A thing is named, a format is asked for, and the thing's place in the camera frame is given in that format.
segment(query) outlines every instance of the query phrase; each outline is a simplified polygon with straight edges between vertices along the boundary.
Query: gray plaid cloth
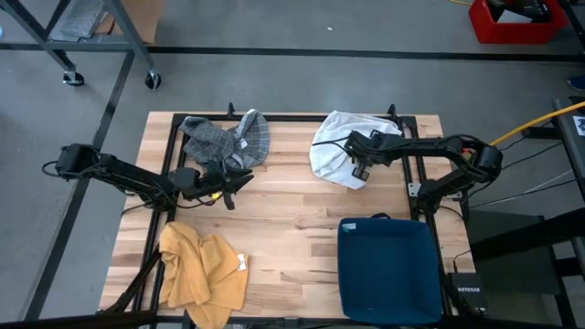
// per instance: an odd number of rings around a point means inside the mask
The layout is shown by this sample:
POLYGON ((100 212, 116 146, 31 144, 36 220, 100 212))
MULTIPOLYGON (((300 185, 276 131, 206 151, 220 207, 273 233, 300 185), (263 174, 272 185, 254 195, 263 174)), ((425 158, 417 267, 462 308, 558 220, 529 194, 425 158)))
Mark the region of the gray plaid cloth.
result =
POLYGON ((179 129, 191 136, 183 151, 200 165, 225 159, 226 165, 232 168, 252 168, 268 156, 268 123, 253 109, 242 117, 238 126, 227 131, 200 117, 186 117, 179 129))

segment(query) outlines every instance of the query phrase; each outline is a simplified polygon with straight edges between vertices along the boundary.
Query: wooden table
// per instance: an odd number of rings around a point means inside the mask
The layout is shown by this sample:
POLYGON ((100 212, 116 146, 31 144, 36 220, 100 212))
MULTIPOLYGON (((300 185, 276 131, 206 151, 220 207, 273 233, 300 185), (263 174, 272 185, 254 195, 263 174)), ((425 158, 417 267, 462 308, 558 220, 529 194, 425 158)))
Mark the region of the wooden table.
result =
MULTIPOLYGON (((161 172, 173 115, 173 112, 150 113, 136 161, 138 166, 161 172)), ((418 115, 416 119, 420 137, 442 136, 437 115, 418 115)), ((215 123, 222 128, 237 124, 215 123)), ((400 161, 390 167, 374 166, 366 187, 358 191, 313 175, 308 152, 320 125, 320 122, 269 122, 270 154, 262 165, 253 169, 254 179, 234 196, 235 210, 229 211, 223 203, 217 203, 213 207, 176 212, 175 220, 188 223, 200 235, 219 234, 235 250, 250 255, 246 302, 232 316, 345 318, 337 285, 339 220, 369 217, 378 212, 386 212, 393 218, 410 218, 400 161)), ((176 168, 182 137, 179 133, 175 139, 171 170, 176 168)), ((417 182, 414 159, 410 163, 417 182)), ((439 178, 452 170, 446 159, 424 158, 424 163, 428 178, 439 178)), ((195 163, 187 160, 186 166, 195 163)), ((125 207, 140 203, 137 197, 129 197, 125 207)), ((442 204, 461 211, 454 201, 443 200, 442 204)), ((122 218, 100 308, 114 303, 138 272, 151 213, 150 209, 140 208, 122 218)), ((452 272, 453 257, 469 250, 465 225, 459 216, 443 208, 435 218, 443 266, 452 272)), ((457 266, 459 271, 473 272, 471 254, 459 257, 457 266)), ((154 272, 146 284, 143 309, 148 309, 153 283, 154 272)), ((169 309, 165 305, 160 305, 158 312, 184 314, 183 309, 169 309)))

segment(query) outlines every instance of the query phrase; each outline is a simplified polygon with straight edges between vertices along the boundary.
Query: caster wheel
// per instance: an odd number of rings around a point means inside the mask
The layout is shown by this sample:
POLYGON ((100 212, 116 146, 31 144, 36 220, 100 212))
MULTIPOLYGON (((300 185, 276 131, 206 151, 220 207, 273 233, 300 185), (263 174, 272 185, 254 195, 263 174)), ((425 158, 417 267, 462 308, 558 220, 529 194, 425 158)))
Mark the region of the caster wheel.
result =
POLYGON ((83 86, 83 84, 85 83, 85 79, 83 78, 82 75, 75 72, 75 80, 71 80, 71 78, 69 77, 69 74, 65 73, 65 74, 63 74, 63 83, 68 84, 68 85, 73 86, 73 87, 78 87, 78 86, 83 86))
POLYGON ((163 80, 161 79, 161 75, 158 73, 146 73, 146 79, 144 79, 144 84, 149 90, 157 89, 163 80))

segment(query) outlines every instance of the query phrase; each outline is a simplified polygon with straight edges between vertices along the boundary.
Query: gray floor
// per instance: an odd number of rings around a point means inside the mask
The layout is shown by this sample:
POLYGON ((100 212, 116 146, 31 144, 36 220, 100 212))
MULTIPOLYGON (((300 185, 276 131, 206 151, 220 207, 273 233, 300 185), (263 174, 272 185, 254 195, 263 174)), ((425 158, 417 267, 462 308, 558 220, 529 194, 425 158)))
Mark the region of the gray floor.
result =
MULTIPOLYGON (((23 1, 48 20, 53 2, 23 1)), ((0 12, 5 38, 27 41, 0 12)), ((349 48, 574 54, 569 29, 545 46, 479 45, 467 7, 447 1, 197 0, 167 2, 157 43, 172 46, 349 48)), ((30 290, 67 205, 72 184, 46 177, 39 167, 67 143, 88 143, 110 97, 122 54, 71 55, 87 86, 63 86, 61 71, 41 52, 0 52, 0 321, 22 316, 30 290)), ((576 92, 565 80, 577 65, 371 58, 289 58, 155 55, 160 90, 144 87, 145 66, 135 61, 103 152, 135 160, 149 111, 242 110, 438 113, 445 133, 471 133, 490 141, 551 110, 554 98, 576 92)), ((505 162, 550 142, 529 141, 505 162)), ((561 148, 502 173, 472 203, 520 193, 569 170, 561 148)), ((559 179, 569 179, 571 173, 559 179)), ((124 196, 92 182, 48 297, 44 317, 96 310, 120 221, 124 196)), ((582 207, 574 185, 484 207, 555 216, 582 207)), ((559 247, 565 256, 570 250, 559 247)), ((572 301, 585 305, 582 280, 571 280, 572 301)), ((491 294, 494 316, 555 323, 548 298, 491 294)), ((585 325, 583 312, 580 325, 585 325)))

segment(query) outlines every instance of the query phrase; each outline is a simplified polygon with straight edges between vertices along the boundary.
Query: yellow cloth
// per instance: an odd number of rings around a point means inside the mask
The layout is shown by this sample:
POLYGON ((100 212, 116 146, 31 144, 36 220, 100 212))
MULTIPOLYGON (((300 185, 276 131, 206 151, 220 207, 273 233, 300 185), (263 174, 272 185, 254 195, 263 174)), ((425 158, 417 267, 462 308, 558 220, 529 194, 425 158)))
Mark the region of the yellow cloth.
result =
POLYGON ((246 270, 238 271, 238 252, 222 237, 199 237, 186 224, 171 222, 161 232, 159 247, 165 263, 160 303, 184 306, 203 329, 223 328, 231 310, 244 304, 246 270))

